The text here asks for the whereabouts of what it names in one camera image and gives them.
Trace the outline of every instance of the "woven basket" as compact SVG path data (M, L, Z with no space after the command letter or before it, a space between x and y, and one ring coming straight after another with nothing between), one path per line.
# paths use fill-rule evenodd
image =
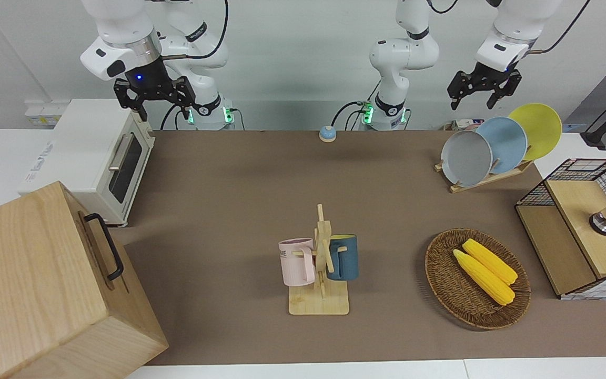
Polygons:
M518 279L511 285L516 297L510 304L497 304L457 263L452 250L464 251L462 244L469 238L497 254L518 273ZM492 330L511 326L530 304L530 283L518 259L502 243L477 230L456 228L437 235L427 247L425 271L431 290L448 312L477 328Z

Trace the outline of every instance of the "power outlet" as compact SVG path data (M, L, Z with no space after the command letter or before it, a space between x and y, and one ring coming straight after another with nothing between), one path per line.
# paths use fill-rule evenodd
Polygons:
M51 103L26 103L25 117L35 127L53 128L65 113L69 102L53 101Z

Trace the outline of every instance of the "plate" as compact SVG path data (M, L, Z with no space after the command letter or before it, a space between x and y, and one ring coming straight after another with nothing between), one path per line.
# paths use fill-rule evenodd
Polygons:
M526 161L533 161L550 153L560 141L562 122L560 116L546 104L521 105L509 113L522 126L530 149L525 153Z
M490 249L518 273L511 285L516 297L510 304L497 304L457 263L452 250L464 251L462 244L469 238ZM478 230L455 228L437 235L427 247L425 273L443 307L461 321L480 329L511 326L527 312L530 304L530 283L518 259L502 243Z
M527 151L527 136L520 124L508 117L493 117L476 129L490 144L492 157L499 159L490 172L501 174L520 164Z
M471 187L485 179L492 166L490 144L471 130L453 134L441 152L443 173L451 183Z

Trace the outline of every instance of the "wooden cabinet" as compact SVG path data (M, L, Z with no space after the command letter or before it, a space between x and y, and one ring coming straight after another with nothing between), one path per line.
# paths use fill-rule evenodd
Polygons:
M518 205L516 209L534 249L561 299L606 299L606 236L589 224L606 207L606 194L595 181L547 180L532 190L553 205Z
M60 182L0 206L0 377L121 378L168 347L123 246L86 216Z

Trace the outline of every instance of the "yellow corn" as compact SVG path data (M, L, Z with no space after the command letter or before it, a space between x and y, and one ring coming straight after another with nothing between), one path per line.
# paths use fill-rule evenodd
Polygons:
M464 250L467 250L467 253L470 256L476 258L476 261L481 262L481 264L497 275L497 278L502 279L503 282L508 285L512 285L516 282L518 274L514 269L510 268L508 264L500 259L500 257L496 256L495 253L488 250L488 248L481 245L476 240L469 238L467 242L462 244L462 247L464 247Z
M457 258L457 262L462 269L464 269L464 271L471 276L473 281L488 293L497 304L507 305L510 302L513 302L513 299L516 296L514 291L479 261L476 261L473 256L465 254L457 249L452 250L452 253Z

